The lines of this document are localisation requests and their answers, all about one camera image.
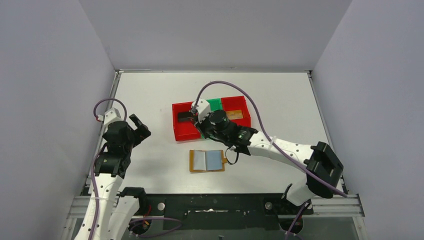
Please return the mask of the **green plastic bin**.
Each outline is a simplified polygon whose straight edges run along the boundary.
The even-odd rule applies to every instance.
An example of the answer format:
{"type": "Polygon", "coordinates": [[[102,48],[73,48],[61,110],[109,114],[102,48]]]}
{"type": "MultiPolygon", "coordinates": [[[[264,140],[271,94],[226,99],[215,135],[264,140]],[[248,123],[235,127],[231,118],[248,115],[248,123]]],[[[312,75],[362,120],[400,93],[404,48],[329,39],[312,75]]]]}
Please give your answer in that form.
{"type": "MultiPolygon", "coordinates": [[[[210,108],[212,112],[223,109],[222,101],[220,98],[213,98],[213,99],[206,99],[206,100],[210,103],[210,108]]],[[[213,133],[213,125],[209,121],[209,116],[200,123],[199,132],[202,139],[208,139],[213,133]]]]}

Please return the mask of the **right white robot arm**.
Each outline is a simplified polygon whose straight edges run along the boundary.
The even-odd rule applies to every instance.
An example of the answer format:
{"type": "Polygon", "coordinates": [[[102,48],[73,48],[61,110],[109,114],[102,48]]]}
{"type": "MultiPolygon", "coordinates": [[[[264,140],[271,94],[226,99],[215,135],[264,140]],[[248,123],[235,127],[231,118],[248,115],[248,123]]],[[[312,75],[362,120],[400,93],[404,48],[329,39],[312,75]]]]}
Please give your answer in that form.
{"type": "Polygon", "coordinates": [[[237,155],[269,158],[303,172],[305,176],[291,182],[281,199],[282,209],[289,214],[295,213],[315,196],[325,199],[334,195],[346,197],[337,188],[344,166],[325,142],[307,145],[270,137],[229,120],[223,110],[196,113],[192,122],[205,138],[224,144],[237,155]]]}

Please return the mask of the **yellow leather card holder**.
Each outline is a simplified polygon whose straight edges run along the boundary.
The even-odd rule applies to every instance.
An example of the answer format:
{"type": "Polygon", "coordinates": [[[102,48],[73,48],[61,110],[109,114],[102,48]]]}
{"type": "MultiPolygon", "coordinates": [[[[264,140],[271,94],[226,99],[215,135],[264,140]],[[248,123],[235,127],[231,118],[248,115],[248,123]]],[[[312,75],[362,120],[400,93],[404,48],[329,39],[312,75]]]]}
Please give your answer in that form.
{"type": "Polygon", "coordinates": [[[225,158],[223,150],[190,150],[189,171],[191,173],[224,172],[225,158]]]}

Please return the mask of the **red bin with gold card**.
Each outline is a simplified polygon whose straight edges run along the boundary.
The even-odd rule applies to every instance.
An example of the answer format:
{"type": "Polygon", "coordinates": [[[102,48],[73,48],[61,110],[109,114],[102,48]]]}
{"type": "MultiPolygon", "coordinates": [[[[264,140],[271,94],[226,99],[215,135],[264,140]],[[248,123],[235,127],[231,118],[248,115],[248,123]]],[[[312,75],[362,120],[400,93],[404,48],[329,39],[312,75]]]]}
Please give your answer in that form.
{"type": "Polygon", "coordinates": [[[251,127],[251,115],[244,96],[230,96],[221,98],[222,108],[226,111],[241,110],[243,119],[230,120],[239,126],[251,127]]]}

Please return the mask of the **red bin with black card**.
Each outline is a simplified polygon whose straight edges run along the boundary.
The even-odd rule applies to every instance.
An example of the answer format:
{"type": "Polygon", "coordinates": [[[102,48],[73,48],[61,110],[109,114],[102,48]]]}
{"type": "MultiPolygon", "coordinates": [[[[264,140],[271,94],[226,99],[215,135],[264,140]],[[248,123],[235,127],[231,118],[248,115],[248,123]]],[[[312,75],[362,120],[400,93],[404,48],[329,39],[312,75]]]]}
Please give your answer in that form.
{"type": "Polygon", "coordinates": [[[177,113],[190,112],[192,101],[172,104],[172,124],[174,138],[177,142],[198,140],[201,138],[200,132],[193,125],[193,122],[178,122],[177,113]]]}

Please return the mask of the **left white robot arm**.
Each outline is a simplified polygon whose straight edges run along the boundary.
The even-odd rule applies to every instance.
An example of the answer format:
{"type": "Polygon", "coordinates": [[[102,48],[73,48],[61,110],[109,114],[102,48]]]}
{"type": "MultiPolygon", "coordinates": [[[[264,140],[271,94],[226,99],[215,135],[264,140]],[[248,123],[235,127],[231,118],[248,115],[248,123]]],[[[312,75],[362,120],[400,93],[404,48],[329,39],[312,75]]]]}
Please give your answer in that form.
{"type": "Polygon", "coordinates": [[[133,149],[151,136],[149,128],[131,114],[132,128],[118,118],[106,124],[104,144],[91,168],[92,194],[77,240],[120,240],[135,213],[143,213],[148,199],[142,187],[119,190],[131,163],[133,149]]]}

